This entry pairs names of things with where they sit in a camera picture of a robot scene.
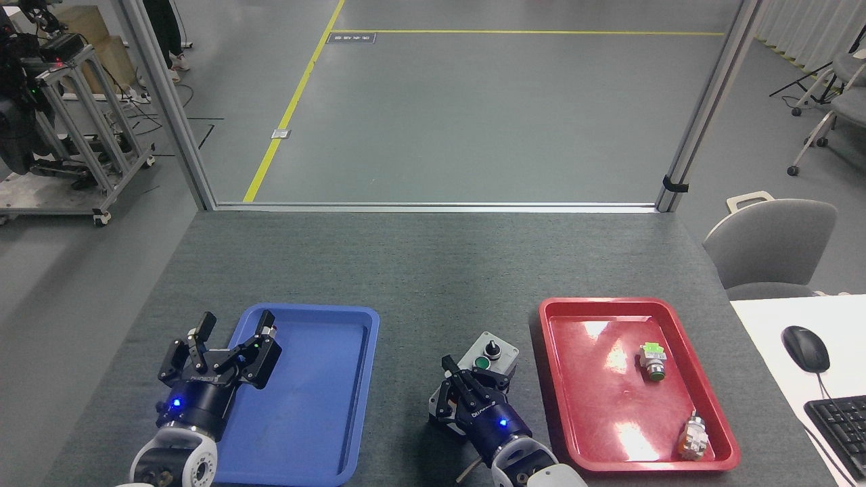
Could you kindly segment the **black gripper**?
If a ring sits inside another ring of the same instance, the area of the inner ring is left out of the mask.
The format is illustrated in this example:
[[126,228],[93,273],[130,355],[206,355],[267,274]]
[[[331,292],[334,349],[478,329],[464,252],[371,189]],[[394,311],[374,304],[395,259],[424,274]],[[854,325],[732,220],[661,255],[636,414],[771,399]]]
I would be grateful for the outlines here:
[[195,427],[219,441],[234,404],[238,380],[257,389],[265,388],[268,383],[282,351],[275,341],[275,317],[269,309],[263,311],[254,336],[229,349],[226,357],[217,361],[217,373],[235,372],[201,377],[186,374],[181,379],[189,358],[193,373],[207,372],[205,345],[216,321],[212,312],[204,312],[198,326],[189,331],[185,339],[174,340],[169,346],[160,366],[160,381],[170,386],[170,394],[157,408],[158,427],[170,423],[176,427]]
[[[492,461],[496,451],[514,436],[532,437],[532,431],[508,403],[511,374],[482,368],[461,369],[451,355],[441,360],[451,373],[436,396],[437,422],[463,422],[463,431],[482,461]],[[482,404],[475,400],[489,400]]]

